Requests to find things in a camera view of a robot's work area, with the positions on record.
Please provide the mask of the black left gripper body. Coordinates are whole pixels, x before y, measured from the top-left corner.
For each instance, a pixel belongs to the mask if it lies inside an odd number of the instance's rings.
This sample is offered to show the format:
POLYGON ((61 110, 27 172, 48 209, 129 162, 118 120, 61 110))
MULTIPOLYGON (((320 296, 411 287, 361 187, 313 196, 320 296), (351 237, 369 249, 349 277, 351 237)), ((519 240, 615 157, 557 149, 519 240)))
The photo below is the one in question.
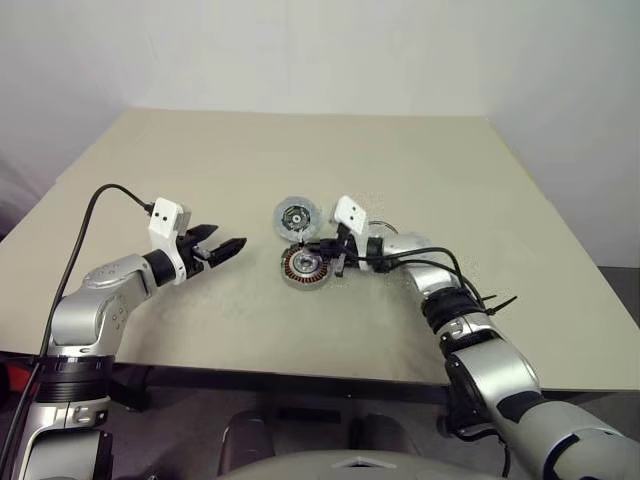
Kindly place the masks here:
POLYGON ((208 254, 197 253, 199 244, 191 246, 187 243, 187 230, 177 237, 177 249, 185 267, 186 277, 191 278, 204 270, 202 261, 207 259, 208 254))

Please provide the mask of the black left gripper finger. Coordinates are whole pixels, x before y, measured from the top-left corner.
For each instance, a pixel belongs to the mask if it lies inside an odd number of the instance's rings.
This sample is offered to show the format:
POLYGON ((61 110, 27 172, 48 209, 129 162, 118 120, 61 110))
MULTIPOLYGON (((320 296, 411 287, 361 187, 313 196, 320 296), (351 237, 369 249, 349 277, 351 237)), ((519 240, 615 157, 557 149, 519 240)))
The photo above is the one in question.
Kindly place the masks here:
POLYGON ((191 246, 200 244, 213 235, 218 229, 217 225, 199 224, 187 230, 187 243, 191 246))
POLYGON ((206 262, 210 267, 217 267, 239 254, 246 245, 246 242, 246 238, 229 239, 221 243, 217 248, 211 250, 206 262))

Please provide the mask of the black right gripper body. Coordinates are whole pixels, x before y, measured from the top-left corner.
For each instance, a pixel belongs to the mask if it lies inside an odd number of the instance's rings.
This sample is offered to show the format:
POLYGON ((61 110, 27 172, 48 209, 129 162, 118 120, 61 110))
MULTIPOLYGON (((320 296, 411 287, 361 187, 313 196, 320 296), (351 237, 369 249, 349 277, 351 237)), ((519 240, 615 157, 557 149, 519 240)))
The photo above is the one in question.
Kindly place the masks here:
POLYGON ((354 237, 352 231, 346 225, 338 225, 336 241, 340 254, 344 254, 346 257, 359 256, 356 238, 354 237))

